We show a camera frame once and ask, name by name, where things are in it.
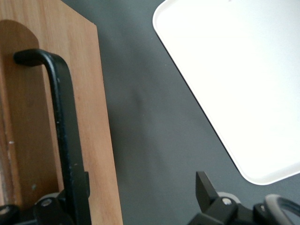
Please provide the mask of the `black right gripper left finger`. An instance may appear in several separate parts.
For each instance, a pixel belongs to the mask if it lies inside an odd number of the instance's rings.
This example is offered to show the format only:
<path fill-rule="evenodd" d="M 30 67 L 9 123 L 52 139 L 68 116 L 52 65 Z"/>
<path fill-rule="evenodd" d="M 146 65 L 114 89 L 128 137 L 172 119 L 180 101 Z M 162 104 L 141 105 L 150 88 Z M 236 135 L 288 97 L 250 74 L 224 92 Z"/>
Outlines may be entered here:
<path fill-rule="evenodd" d="M 60 193 L 45 195 L 33 207 L 35 225 L 89 225 L 89 174 Z"/>

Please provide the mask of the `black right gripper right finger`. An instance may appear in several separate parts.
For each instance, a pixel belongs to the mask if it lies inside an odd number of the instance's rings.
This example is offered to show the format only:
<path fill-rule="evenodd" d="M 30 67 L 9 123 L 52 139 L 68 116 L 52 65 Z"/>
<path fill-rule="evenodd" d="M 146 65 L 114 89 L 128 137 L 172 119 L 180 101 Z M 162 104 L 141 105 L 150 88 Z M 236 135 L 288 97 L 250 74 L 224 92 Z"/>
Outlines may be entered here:
<path fill-rule="evenodd" d="M 238 225 L 239 199 L 227 192 L 217 192 L 205 172 L 196 172 L 195 195 L 200 207 L 190 225 Z"/>

